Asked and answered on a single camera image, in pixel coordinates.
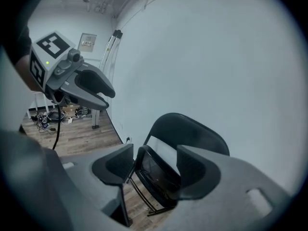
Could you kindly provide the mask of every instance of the black folding chair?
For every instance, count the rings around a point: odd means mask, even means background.
[[[142,147],[139,148],[135,166],[128,180],[150,208],[148,216],[172,210],[176,204],[181,188],[180,176],[150,146],[153,136],[173,149],[178,145],[206,149],[223,155],[230,155],[225,141],[216,132],[203,124],[178,113],[168,113],[158,118],[153,124]],[[142,194],[132,179],[136,173],[142,184],[163,208],[157,210]]]

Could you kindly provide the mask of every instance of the wooden floor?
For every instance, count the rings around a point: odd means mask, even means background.
[[[56,133],[53,135],[48,132],[39,133],[39,129],[27,116],[24,117],[22,126],[27,136],[37,140],[41,146],[52,148]],[[57,124],[50,125],[50,128],[57,128]],[[103,149],[114,145],[121,144],[111,121],[106,113],[100,112],[100,127],[93,130],[91,125],[91,117],[84,117],[74,119],[70,125],[61,124],[60,137],[56,146],[56,151],[59,156],[82,154],[97,149]],[[134,174],[133,179],[141,192],[146,196],[150,203],[156,208],[161,208],[161,205],[151,196],[146,188],[139,181],[138,177]],[[149,212],[147,205],[141,200],[131,184],[124,184],[124,200],[129,218],[132,219],[133,224],[131,228],[136,231],[149,231],[157,228],[166,218],[171,211],[147,217]]]

